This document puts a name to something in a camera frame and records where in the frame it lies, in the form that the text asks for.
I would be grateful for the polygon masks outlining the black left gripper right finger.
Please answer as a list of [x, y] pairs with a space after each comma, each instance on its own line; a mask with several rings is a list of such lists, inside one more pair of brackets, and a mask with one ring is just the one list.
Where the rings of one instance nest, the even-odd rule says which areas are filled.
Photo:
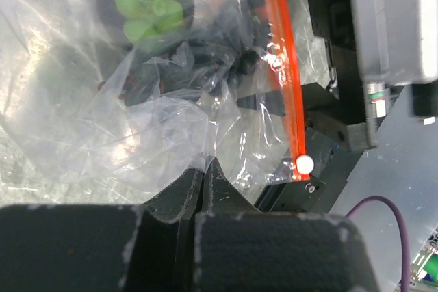
[[217, 160], [194, 220], [193, 291], [377, 291], [361, 233], [323, 213], [262, 213]]

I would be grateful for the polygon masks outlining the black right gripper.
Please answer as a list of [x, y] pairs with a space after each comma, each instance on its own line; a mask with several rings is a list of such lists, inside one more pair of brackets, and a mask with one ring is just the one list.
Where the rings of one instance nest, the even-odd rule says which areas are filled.
[[263, 212], [330, 211], [361, 156], [376, 145], [377, 121], [363, 99], [350, 0], [289, 0], [304, 84], [308, 181], [248, 188]]

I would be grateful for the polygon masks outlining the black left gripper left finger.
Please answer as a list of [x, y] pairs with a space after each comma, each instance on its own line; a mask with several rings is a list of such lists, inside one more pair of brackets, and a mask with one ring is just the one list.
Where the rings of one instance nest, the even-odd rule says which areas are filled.
[[2, 291], [187, 291], [203, 174], [141, 205], [1, 208]]

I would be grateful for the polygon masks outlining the dark fake grapes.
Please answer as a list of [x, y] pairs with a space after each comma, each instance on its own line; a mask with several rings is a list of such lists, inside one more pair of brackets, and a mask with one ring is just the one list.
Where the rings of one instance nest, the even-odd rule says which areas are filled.
[[197, 102], [204, 92], [222, 96], [222, 89], [237, 90], [244, 77], [254, 74], [259, 55], [237, 51], [219, 42], [189, 40], [159, 53], [135, 51], [118, 96], [126, 106], [143, 103], [158, 91]]

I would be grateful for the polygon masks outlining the clear zip top bag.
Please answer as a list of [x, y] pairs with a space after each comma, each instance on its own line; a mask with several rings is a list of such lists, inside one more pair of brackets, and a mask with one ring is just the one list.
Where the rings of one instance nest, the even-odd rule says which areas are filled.
[[197, 102], [118, 98], [138, 44], [112, 44], [95, 0], [1, 0], [1, 129], [47, 178], [111, 178], [156, 194], [217, 160], [238, 189], [309, 178], [287, 0], [194, 0], [189, 40], [259, 55], [253, 75]]

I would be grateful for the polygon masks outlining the dark round fake fruit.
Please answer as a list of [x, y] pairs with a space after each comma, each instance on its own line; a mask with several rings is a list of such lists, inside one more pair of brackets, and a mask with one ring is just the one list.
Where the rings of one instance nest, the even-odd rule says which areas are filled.
[[95, 0], [95, 7], [112, 44], [127, 50], [168, 47], [194, 22], [194, 0]]

